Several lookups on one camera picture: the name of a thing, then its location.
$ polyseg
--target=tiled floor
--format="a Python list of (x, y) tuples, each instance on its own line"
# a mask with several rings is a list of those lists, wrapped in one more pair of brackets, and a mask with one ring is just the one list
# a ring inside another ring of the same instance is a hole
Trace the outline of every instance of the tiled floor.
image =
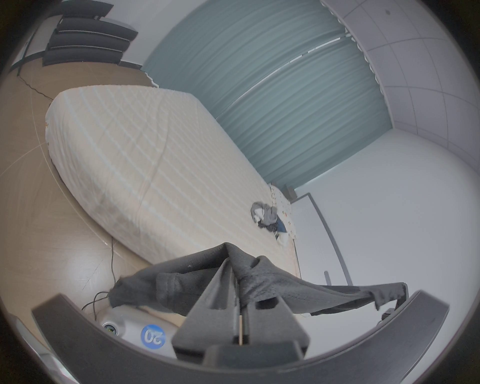
[[(0, 86), (0, 297), (43, 342), (31, 309), (57, 293), (83, 306), (113, 286), (111, 237), (79, 206), (52, 166), (45, 144), (50, 100), (12, 71)], [(25, 64), (21, 77), (54, 98), (95, 84), (151, 85), (138, 70), (103, 63)], [(148, 263), (114, 241), (118, 278)], [(92, 311), (91, 306), (85, 310)]]

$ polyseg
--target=striped bed sheet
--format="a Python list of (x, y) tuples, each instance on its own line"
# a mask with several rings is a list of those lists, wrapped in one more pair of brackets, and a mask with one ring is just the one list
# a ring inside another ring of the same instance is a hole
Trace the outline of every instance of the striped bed sheet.
[(46, 141), (82, 208), (155, 264), (231, 242), (298, 276), (287, 247), (253, 222), (270, 187), (192, 95), (137, 85), (68, 89), (46, 114)]

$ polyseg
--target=pillow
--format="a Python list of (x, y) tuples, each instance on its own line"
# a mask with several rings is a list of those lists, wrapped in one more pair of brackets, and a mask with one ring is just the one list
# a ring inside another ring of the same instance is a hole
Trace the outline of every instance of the pillow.
[(284, 196), (282, 191), (274, 185), (270, 185), (272, 190), (272, 202), (273, 206), (277, 208), (277, 215), (285, 225), (285, 229), (290, 234), (292, 239), (297, 238), (297, 231), (293, 225), (292, 220), (292, 206), (290, 201)]

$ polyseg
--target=pile of clothes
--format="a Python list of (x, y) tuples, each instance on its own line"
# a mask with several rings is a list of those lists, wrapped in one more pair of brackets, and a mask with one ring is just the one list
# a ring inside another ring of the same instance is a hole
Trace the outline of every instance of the pile of clothes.
[(277, 216), (276, 207), (257, 201), (252, 204), (250, 213), (258, 227), (266, 228), (268, 231), (275, 233), (277, 241), (283, 246), (288, 244), (288, 233), (282, 220)]

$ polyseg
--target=mattress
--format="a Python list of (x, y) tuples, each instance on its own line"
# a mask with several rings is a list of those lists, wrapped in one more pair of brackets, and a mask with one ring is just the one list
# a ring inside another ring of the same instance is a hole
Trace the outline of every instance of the mattress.
[(53, 164), (82, 208), (155, 264), (231, 242), (298, 276), (292, 240), (281, 246), (253, 222), (270, 187), (192, 95), (136, 85), (68, 89), (46, 114)]

